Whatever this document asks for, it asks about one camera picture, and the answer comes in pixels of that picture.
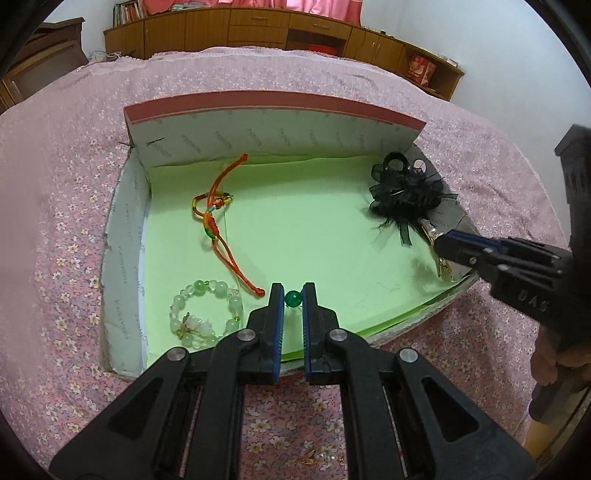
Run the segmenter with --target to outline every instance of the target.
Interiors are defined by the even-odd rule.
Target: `orange cord bracelet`
[[[232,255],[232,252],[230,252],[230,248],[228,247],[228,244],[222,238],[222,236],[220,234],[220,230],[217,227],[215,218],[213,217],[214,210],[219,210],[224,205],[227,205],[228,203],[230,203],[232,201],[232,195],[230,195],[229,193],[226,193],[226,192],[218,192],[217,188],[219,187],[223,178],[228,173],[230,173],[238,165],[243,164],[246,160],[248,160],[248,155],[243,154],[238,160],[236,160],[235,162],[233,162],[232,164],[227,166],[224,169],[224,171],[218,175],[216,180],[213,182],[212,187],[209,189],[209,192],[203,193],[203,194],[195,197],[193,199],[193,213],[202,220],[203,229],[205,230],[205,233],[207,234],[207,236],[212,239],[212,248],[213,248],[213,251],[216,253],[217,257],[230,270],[232,270],[244,282],[244,284],[248,288],[250,288],[250,290],[252,290],[252,292],[255,295],[257,295],[259,297],[264,297],[265,290],[263,290],[262,288],[255,287],[250,282],[250,280],[248,280],[244,276],[244,274],[240,271],[240,268],[238,267],[238,264],[236,263],[236,260],[234,259],[233,255]],[[200,212],[199,210],[197,210],[197,204],[205,198],[207,199],[207,203],[206,203],[207,210],[205,210],[205,212]],[[226,255],[228,256],[227,258],[226,258],[226,256],[224,256],[224,254],[219,249],[217,241],[219,241],[222,244],[224,250],[226,251]]]

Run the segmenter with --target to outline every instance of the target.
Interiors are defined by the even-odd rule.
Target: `white wall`
[[[452,102],[494,122],[537,170],[570,234],[554,147],[591,127],[591,87],[524,0],[364,0],[362,23],[460,63]]]
[[[48,22],[84,17],[82,24],[82,50],[86,56],[105,49],[103,32],[113,26],[113,6],[119,0],[64,0],[47,17]]]

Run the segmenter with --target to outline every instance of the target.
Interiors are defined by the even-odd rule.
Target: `light green paper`
[[[376,333],[403,321],[455,284],[437,276],[429,247],[411,230],[411,248],[398,229],[368,213],[375,157],[250,158],[222,190],[234,195],[217,223],[245,275],[267,292],[316,283],[319,303],[336,311],[343,328]],[[195,280],[237,281],[211,251],[202,224],[191,215],[194,196],[206,192],[227,161],[149,170],[152,203],[145,253],[145,312],[152,364],[178,340],[169,330],[172,298]],[[245,322],[268,296],[240,286]],[[193,297],[187,309],[209,319],[218,335],[230,317],[214,295]],[[286,307],[283,359],[301,357],[300,309]]]

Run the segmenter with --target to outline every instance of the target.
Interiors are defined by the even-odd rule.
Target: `screw head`
[[[412,364],[418,360],[418,353],[416,350],[413,350],[412,348],[403,348],[402,350],[400,350],[398,356],[400,357],[400,360],[408,364]]]
[[[331,340],[334,340],[335,342],[343,342],[347,339],[348,336],[349,334],[347,333],[347,331],[343,330],[342,328],[335,328],[329,332],[329,337],[331,338]]]
[[[239,340],[243,342],[250,342],[251,340],[255,339],[256,332],[250,328],[243,328],[237,333],[237,335]]]
[[[182,360],[185,355],[187,355],[187,351],[184,348],[180,348],[179,346],[171,348],[168,352],[166,352],[166,357],[171,362],[178,362],[179,360]]]

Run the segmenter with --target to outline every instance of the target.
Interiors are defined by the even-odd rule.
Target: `bed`
[[[98,275],[128,151],[123,107],[236,89],[332,95],[422,119],[417,145],[482,235],[566,245],[539,178],[503,133],[377,67],[221,47],[90,64],[0,117],[0,407],[42,465],[127,385],[99,366]],[[536,334],[533,321],[492,300],[478,282],[384,348],[416,348],[521,439]],[[275,388],[248,388],[245,407],[243,478],[346,478],[338,388],[310,387],[298,373]],[[313,449],[321,455],[303,462]]]

